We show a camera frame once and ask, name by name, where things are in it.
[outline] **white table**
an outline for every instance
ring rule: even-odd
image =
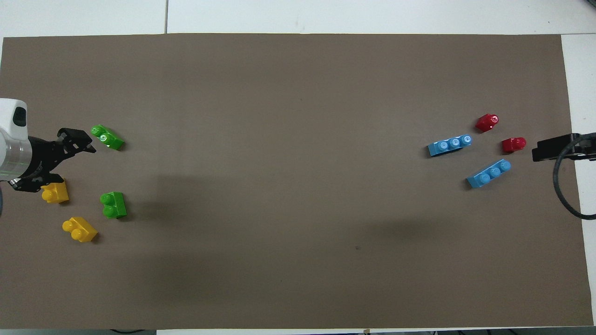
[[[0,0],[0,38],[198,32],[561,34],[572,131],[582,134],[596,131],[593,97],[596,8],[584,0]],[[576,162],[576,173],[581,211],[595,213],[596,163]],[[583,222],[583,236],[592,311],[596,315],[596,222]],[[251,333],[362,331],[253,330]],[[160,334],[208,332],[159,331]],[[226,333],[246,334],[247,330]]]

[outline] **red lego brick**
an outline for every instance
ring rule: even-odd
[[[523,137],[512,137],[501,142],[503,145],[503,151],[506,153],[513,153],[521,150],[526,146],[526,139]]]
[[[491,130],[497,123],[499,123],[499,117],[494,114],[486,114],[478,119],[476,122],[476,128],[483,132]]]

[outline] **brown tabletop surface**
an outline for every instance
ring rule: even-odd
[[[592,324],[581,221],[530,152],[570,132],[558,35],[6,38],[0,96],[30,136],[126,141],[54,170],[68,203],[2,184],[0,328]],[[572,162],[561,184],[578,206]],[[103,216],[110,191],[128,216]]]

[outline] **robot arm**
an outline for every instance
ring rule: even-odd
[[[28,136],[27,105],[0,98],[0,181],[17,191],[37,192],[43,185],[62,182],[50,171],[82,151],[95,152],[86,132],[61,128],[55,141]]]
[[[532,160],[540,162],[541,160],[556,159],[552,170],[552,185],[555,188],[557,197],[565,208],[573,215],[584,220],[596,220],[596,214],[583,214],[569,204],[558,181],[558,171],[561,162],[565,159],[590,161],[596,160],[596,132],[590,134],[571,133],[559,137],[553,137],[538,142],[536,148],[532,149]]]

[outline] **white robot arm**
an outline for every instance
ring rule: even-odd
[[[62,182],[50,171],[81,151],[95,152],[84,131],[61,128],[56,141],[28,136],[27,105],[0,98],[0,181],[17,191],[37,192],[43,185]]]

